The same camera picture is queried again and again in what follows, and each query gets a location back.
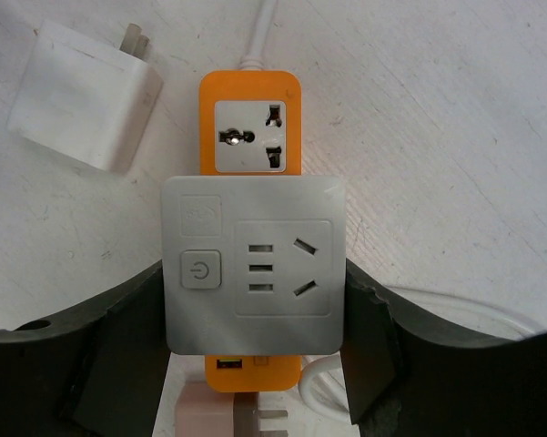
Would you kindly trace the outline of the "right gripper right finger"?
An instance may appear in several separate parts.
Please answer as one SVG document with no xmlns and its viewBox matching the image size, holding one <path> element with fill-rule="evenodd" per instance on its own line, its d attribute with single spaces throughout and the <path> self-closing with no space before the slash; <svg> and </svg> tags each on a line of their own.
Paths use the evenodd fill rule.
<svg viewBox="0 0 547 437">
<path fill-rule="evenodd" d="M 547 436 L 547 332 L 507 340 L 470 330 L 352 262 L 343 372 L 363 436 Z"/>
</svg>

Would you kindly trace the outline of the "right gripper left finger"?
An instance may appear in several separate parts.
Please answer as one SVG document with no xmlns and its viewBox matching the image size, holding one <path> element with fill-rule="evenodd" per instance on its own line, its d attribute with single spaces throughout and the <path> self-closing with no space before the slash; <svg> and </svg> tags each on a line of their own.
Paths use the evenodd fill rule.
<svg viewBox="0 0 547 437">
<path fill-rule="evenodd" d="M 150 436 L 169 355 L 161 263 L 0 330 L 0 436 Z"/>
</svg>

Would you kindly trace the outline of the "pink brown charger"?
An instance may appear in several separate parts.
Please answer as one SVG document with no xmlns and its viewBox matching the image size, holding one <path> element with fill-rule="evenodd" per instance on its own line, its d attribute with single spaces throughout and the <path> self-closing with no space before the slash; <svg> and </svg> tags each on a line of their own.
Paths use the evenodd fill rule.
<svg viewBox="0 0 547 437">
<path fill-rule="evenodd" d="M 177 437 L 289 436 L 287 429 L 262 430 L 266 420 L 286 420 L 284 409 L 261 410 L 258 392 L 218 392 L 205 382 L 188 382 L 175 409 Z"/>
</svg>

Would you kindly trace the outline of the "white cube socket adapter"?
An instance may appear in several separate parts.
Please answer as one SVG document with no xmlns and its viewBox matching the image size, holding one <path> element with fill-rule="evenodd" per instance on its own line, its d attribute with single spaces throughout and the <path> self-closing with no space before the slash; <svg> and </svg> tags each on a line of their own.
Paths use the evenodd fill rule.
<svg viewBox="0 0 547 437">
<path fill-rule="evenodd" d="M 330 355 L 343 342 L 346 190 L 333 176 L 184 176 L 161 189 L 167 345 Z"/>
</svg>

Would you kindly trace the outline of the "white charger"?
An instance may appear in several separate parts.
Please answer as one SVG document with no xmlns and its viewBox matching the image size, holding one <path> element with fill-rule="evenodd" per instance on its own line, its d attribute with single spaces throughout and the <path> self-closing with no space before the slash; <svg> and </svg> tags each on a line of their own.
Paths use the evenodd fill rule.
<svg viewBox="0 0 547 437">
<path fill-rule="evenodd" d="M 8 130 L 92 168 L 127 172 L 163 85 L 144 59 L 148 44 L 136 24 L 113 47 L 45 21 Z"/>
</svg>

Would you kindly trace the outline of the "orange power strip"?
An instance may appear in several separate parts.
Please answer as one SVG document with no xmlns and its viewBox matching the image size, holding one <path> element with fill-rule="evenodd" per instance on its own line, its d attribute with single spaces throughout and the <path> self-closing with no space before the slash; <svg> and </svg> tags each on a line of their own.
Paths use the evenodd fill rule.
<svg viewBox="0 0 547 437">
<path fill-rule="evenodd" d="M 298 175 L 301 85 L 290 72 L 218 70 L 198 90 L 199 167 L 208 175 Z M 220 392 L 284 391 L 301 374 L 299 356 L 207 356 L 208 385 Z"/>
</svg>

